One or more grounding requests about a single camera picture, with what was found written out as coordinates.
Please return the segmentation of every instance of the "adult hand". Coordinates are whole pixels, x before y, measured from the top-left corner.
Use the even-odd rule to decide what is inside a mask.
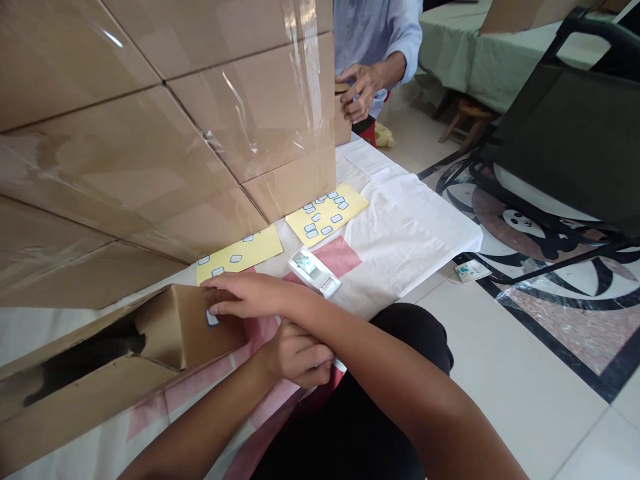
[[[292,290],[300,288],[300,285],[262,273],[232,272],[205,280],[200,286],[228,290],[238,298],[212,305],[209,308],[212,315],[229,314],[241,318],[285,314],[286,299]]]
[[[306,389],[329,381],[334,353],[289,319],[282,320],[275,337],[261,350],[265,368],[277,380],[287,379]]]
[[[336,78],[336,82],[339,83],[350,79],[355,80],[351,88],[340,97],[346,116],[351,118],[352,123],[365,120],[369,116],[375,93],[385,85],[384,70],[382,63],[372,66],[352,65]]]

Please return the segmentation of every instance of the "box opening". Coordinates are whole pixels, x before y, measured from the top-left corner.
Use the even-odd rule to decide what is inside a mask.
[[[125,355],[139,355],[146,338],[138,332],[136,312],[116,320],[90,338],[40,365],[0,382],[0,420],[48,397]]]

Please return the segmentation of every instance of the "finger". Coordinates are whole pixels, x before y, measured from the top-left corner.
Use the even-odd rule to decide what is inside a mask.
[[[302,352],[302,350],[306,350],[314,345],[318,345],[320,341],[311,335],[297,335],[295,337],[291,337],[286,339],[283,346],[286,348],[288,355],[297,355]]]
[[[361,95],[366,86],[367,86],[366,79],[364,78],[358,79],[358,81],[354,83],[349,90],[347,90],[344,94],[342,94],[342,97],[340,97],[340,102],[349,103],[354,98],[356,98],[356,96]]]
[[[227,286],[229,285],[229,282],[233,282],[236,276],[238,276],[238,273],[236,272],[222,272],[220,275],[216,275],[215,277],[204,280],[204,282],[202,282],[200,286],[229,290]]]
[[[294,335],[309,335],[309,332],[304,330],[300,325],[294,323],[292,320],[288,318],[283,318],[282,322],[280,322],[280,328],[286,330],[287,336]]]
[[[336,78],[335,81],[338,83],[346,82],[350,78],[355,78],[359,71],[360,71],[360,65],[354,64],[342,70],[342,73],[338,75],[338,78]]]
[[[209,307],[209,313],[212,315],[235,315],[236,317],[246,318],[247,302],[240,301],[224,301],[216,303]]]
[[[334,356],[333,351],[328,346],[319,343],[298,352],[291,360],[293,367],[297,371],[304,372],[317,365],[322,365],[328,360],[333,360]]]
[[[362,100],[362,98],[358,98],[355,102],[345,105],[345,112],[351,115],[354,113],[361,113],[364,109],[364,100]]]
[[[324,385],[331,379],[331,363],[323,363],[317,368],[309,369],[293,379],[293,382],[302,388],[310,389],[318,385]]]
[[[352,123],[362,122],[362,120],[366,120],[368,116],[369,114],[367,112],[364,112],[362,115],[356,117],[354,120],[351,120],[351,122]]]

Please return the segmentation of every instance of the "person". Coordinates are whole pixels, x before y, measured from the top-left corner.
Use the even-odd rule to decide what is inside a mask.
[[[388,90],[413,78],[421,12],[419,0],[334,0],[336,82],[351,84],[341,102],[354,132],[377,118]]]
[[[122,479],[204,477],[276,383],[324,384],[334,355],[345,376],[320,410],[292,415],[252,479],[527,478],[449,378],[445,330],[422,308],[395,304],[367,322],[268,275],[223,273],[203,285],[238,298],[213,305],[214,315],[283,320],[272,340],[172,422]]]

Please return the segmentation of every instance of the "yellow card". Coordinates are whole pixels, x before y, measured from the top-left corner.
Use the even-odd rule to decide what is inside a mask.
[[[287,223],[306,247],[338,230],[354,218],[369,202],[346,183],[286,216]]]
[[[239,272],[248,269],[264,262],[264,260],[275,257],[282,251],[275,225],[270,225],[255,235],[250,235],[198,260],[198,265],[195,268],[198,285],[224,271]]]

